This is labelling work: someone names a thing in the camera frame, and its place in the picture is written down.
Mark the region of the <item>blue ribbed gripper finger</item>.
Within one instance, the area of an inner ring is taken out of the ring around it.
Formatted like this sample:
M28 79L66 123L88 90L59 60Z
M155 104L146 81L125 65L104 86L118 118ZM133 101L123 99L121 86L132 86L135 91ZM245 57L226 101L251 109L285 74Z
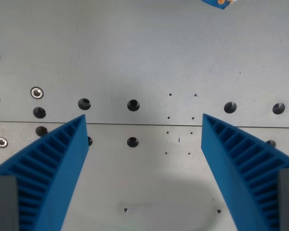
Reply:
M21 231L61 230L88 150L81 115L0 164L0 177L16 179Z
M277 176L289 156L203 114L201 149L239 231L279 231Z

